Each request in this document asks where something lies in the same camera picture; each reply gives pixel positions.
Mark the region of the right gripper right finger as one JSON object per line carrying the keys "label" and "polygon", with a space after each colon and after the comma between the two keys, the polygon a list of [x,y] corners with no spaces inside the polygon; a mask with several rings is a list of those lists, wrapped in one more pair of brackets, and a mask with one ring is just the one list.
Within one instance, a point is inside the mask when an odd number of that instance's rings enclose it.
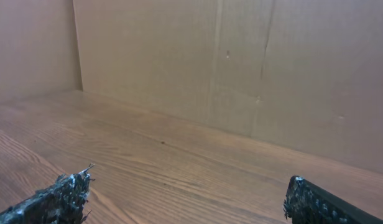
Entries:
{"label": "right gripper right finger", "polygon": [[382,219],[299,175],[290,178],[283,211],[293,224],[383,224]]}

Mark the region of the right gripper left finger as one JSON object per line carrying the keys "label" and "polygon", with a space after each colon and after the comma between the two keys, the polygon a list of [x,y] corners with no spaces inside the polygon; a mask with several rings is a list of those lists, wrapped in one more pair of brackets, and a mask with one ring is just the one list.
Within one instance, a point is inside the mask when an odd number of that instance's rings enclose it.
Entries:
{"label": "right gripper left finger", "polygon": [[58,176],[53,185],[40,189],[26,200],[0,212],[0,224],[81,224],[88,218],[83,209],[88,203],[89,170]]}

